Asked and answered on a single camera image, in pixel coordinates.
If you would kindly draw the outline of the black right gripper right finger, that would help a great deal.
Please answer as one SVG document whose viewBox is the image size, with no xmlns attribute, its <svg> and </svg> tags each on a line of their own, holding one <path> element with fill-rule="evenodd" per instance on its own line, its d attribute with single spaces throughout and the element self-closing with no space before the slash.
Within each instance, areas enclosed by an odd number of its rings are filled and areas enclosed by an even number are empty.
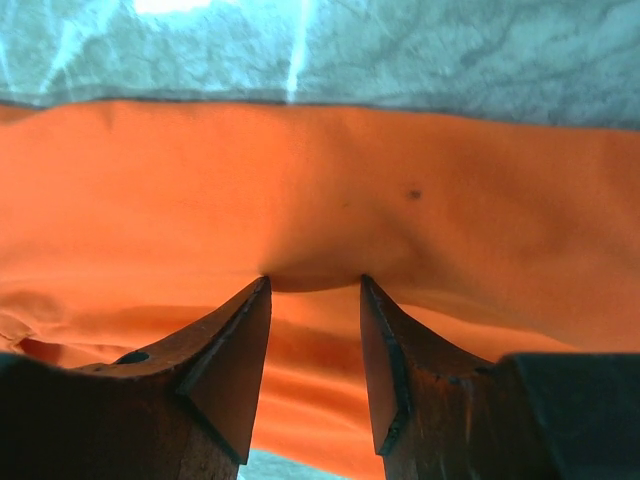
<svg viewBox="0 0 640 480">
<path fill-rule="evenodd" d="M 360 283 L 360 334 L 379 456 L 494 456 L 494 363 L 406 313 L 376 281 Z"/>
</svg>

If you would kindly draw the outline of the orange t shirt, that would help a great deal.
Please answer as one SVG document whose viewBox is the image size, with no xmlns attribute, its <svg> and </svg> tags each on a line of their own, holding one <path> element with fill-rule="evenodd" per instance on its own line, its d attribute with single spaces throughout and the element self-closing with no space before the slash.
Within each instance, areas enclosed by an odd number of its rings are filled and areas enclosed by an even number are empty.
<svg viewBox="0 0 640 480">
<path fill-rule="evenodd" d="M 1 111 L 1 348 L 110 363 L 273 288 L 256 447 L 380 479 L 359 280 L 487 360 L 639 347 L 639 137 L 362 108 Z"/>
</svg>

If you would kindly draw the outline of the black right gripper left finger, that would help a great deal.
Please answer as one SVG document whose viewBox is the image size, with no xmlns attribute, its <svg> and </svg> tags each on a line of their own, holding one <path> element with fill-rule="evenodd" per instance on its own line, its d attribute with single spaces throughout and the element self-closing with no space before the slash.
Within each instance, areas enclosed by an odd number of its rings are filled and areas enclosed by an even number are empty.
<svg viewBox="0 0 640 480">
<path fill-rule="evenodd" d="M 80 465 L 247 462 L 271 323 L 271 284 L 111 364 L 78 370 Z"/>
</svg>

